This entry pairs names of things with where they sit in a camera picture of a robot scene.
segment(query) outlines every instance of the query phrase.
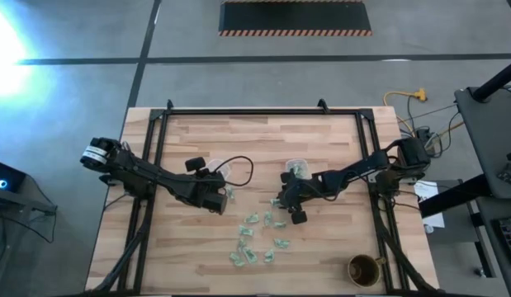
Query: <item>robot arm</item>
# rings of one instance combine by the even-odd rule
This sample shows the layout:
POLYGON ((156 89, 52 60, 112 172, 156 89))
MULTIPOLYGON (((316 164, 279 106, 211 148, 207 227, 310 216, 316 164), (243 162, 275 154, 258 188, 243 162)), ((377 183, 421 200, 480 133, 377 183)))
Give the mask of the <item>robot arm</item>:
POLYGON ((186 169, 195 173, 175 174, 137 158, 117 140, 94 138, 83 153, 81 163, 93 171, 107 173, 100 177, 105 183, 123 182, 125 190, 133 196, 147 197, 152 194, 152 185, 158 184, 187 205, 220 215, 225 210, 227 197, 219 193, 225 180, 220 172, 203 168, 206 165, 203 158, 186 161, 186 169))
POLYGON ((284 183, 282 191, 277 195, 282 208, 291 214, 293 224, 306 222, 306 213, 301 203, 314 198, 335 200, 340 191, 347 188, 350 182, 359 178, 375 175, 376 191, 380 195, 392 195, 399 188, 399 181, 403 178, 423 177, 423 170, 430 160, 422 143, 418 139, 398 139, 387 148, 372 153, 341 170, 328 170, 312 174, 312 178, 304 180, 297 178, 293 172, 281 174, 284 183), (398 158, 389 157, 387 152, 398 148, 398 158))

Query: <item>clear plastic container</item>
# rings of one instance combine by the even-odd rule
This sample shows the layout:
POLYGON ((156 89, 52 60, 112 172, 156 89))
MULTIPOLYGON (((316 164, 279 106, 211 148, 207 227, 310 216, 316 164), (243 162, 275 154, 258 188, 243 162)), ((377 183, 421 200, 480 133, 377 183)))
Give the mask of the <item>clear plastic container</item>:
MULTIPOLYGON (((219 165, 221 165, 224 162, 224 160, 219 159, 213 159, 209 163, 207 163, 206 168, 209 169, 209 171, 214 171, 219 165)), ((231 167, 229 164, 224 164, 220 169, 219 172, 222 173, 222 176, 224 179, 227 179, 229 174, 231 173, 231 167)))
POLYGON ((310 175, 310 173, 308 171, 308 163, 304 159, 296 158, 296 159, 288 160, 286 162, 285 168, 286 168, 285 169, 286 172, 290 172, 290 170, 293 170, 293 172, 297 178, 302 178, 302 179, 311 179, 312 178, 312 176, 310 175))

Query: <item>butcher block tabletop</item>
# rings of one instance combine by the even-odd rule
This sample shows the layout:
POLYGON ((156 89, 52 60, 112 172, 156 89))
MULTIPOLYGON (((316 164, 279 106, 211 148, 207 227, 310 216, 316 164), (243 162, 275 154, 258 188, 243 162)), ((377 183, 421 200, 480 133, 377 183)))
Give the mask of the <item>butcher block tabletop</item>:
MULTIPOLYGON (((392 107, 371 107, 381 147, 400 138, 392 107)), ((121 141, 130 144, 141 157, 150 108, 128 111, 121 141)), ((364 121, 369 152, 370 134, 364 121)), ((154 161, 159 124, 156 124, 151 156, 154 161)), ((286 210, 272 208, 270 200, 281 190, 280 174, 286 161, 303 158, 309 172, 341 169, 362 159, 357 125, 352 115, 171 115, 168 117, 161 166, 184 173, 185 161, 203 157, 226 160, 244 155, 254 162, 252 181, 234 187, 223 215, 176 201, 159 187, 154 204, 149 246, 144 267, 142 294, 152 295, 334 295, 384 293, 382 279, 369 288, 355 286, 347 275, 352 256, 379 257, 371 204, 364 181, 351 183, 338 199, 315 199, 303 204, 308 222, 291 223, 286 210), (286 221, 284 229, 264 226, 264 212, 274 221, 286 221), (260 221, 245 224, 258 213, 260 221), (236 267, 229 254, 237 250, 239 225, 254 230, 248 246, 258 262, 236 267), (275 247, 274 238, 290 241, 288 249, 275 247), (264 253, 273 249, 274 263, 265 263, 264 253)), ((229 164, 227 180, 242 183, 250 166, 237 159, 229 164)), ((412 191, 411 186, 401 189, 412 191)), ((109 190, 106 203, 119 197, 122 187, 109 190)), ((397 197, 400 203, 417 206, 414 196, 397 197)), ((98 285, 122 254, 129 225, 132 198, 126 197, 106 209, 97 237, 88 274, 87 289, 98 285)), ((428 240, 417 210, 395 207, 395 216, 404 253, 424 279, 438 287, 428 240)), ((395 286, 400 280, 392 254, 390 268, 395 286)), ((127 286, 134 281, 135 259, 130 265, 127 286)))

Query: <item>gray floor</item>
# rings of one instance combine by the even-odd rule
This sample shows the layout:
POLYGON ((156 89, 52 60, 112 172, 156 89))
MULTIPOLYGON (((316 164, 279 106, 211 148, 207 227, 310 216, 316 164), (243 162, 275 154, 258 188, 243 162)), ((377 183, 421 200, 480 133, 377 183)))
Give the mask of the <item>gray floor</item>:
MULTIPOLYGON (((216 0, 163 0, 150 57, 279 54, 511 53, 511 10, 505 0, 382 2, 366 0, 374 36, 365 38, 226 38, 216 34, 216 0)), ((25 47, 23 59, 139 57, 153 0, 2 1, 25 47)), ((424 87, 429 101, 414 115, 453 103, 453 92, 476 86, 510 60, 148 65, 137 106, 377 106, 388 91, 424 87)), ((82 291, 106 188, 78 160, 93 136, 119 137, 135 65, 24 66, 0 78, 20 86, 0 94, 0 161, 31 174, 59 205, 55 242, 26 233, 0 288, 3 296, 82 291)), ((390 102, 402 117, 406 99, 390 102)), ((449 109, 416 120, 441 130, 449 109)), ((429 179, 480 173, 466 129, 428 170, 429 179)), ((40 228, 50 231, 50 224, 40 228)), ((472 245, 432 246, 443 289, 505 296, 499 280, 471 274, 472 245)))

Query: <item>black floor mat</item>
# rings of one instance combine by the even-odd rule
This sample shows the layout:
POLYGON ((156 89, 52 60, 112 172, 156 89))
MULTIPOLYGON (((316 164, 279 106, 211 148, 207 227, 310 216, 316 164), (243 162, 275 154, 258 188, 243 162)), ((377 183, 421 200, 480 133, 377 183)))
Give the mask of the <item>black floor mat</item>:
POLYGON ((220 36, 371 36, 358 1, 227 1, 220 36))

